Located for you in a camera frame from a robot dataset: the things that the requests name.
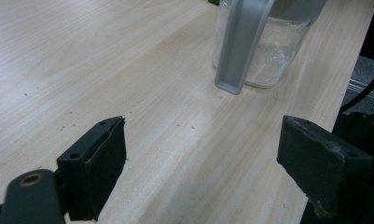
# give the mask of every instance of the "gray handle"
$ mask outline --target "gray handle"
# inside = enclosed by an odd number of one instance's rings
[[[274,1],[237,0],[232,3],[215,76],[219,89],[235,95],[242,91]]]

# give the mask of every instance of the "table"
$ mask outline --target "table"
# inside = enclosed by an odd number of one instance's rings
[[[298,223],[276,162],[283,115],[331,130],[374,0],[328,0],[282,84],[217,89],[205,0],[0,1],[0,203],[93,124],[126,118],[99,223]]]

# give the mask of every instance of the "glass pitcher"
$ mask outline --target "glass pitcher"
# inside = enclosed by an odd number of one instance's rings
[[[239,94],[243,83],[269,88],[283,79],[326,0],[221,0],[215,85]]]

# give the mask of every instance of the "green object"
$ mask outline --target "green object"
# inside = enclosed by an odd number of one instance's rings
[[[209,0],[209,3],[213,3],[219,6],[219,1],[220,0]]]

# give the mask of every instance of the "wooden table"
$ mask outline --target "wooden table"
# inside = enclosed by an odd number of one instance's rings
[[[275,158],[283,115],[331,130],[374,0],[328,0],[287,79],[214,85],[205,0],[0,1],[0,203],[123,116],[128,158],[99,223],[298,223],[304,194]]]

